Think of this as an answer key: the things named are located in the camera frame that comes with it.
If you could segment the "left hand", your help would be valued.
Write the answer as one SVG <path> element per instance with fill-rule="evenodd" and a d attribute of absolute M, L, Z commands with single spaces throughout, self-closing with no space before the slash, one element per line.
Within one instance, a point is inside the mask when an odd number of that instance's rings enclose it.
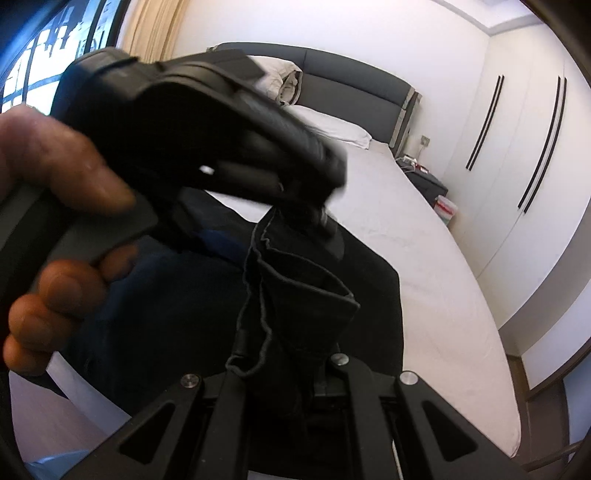
<path fill-rule="evenodd" d="M 88 138 L 25 104 L 1 116 L 1 194 L 20 183 L 50 192 L 15 231 L 24 244 L 14 264 L 30 269 L 63 236 L 72 210 L 118 215 L 135 205 L 132 191 Z M 37 291 L 16 299 L 8 312 L 6 366 L 21 375 L 42 374 L 67 343 L 74 321 L 103 303 L 107 283 L 128 273 L 135 255 L 128 245 L 108 254 L 98 268 L 78 260 L 43 267 Z"/>

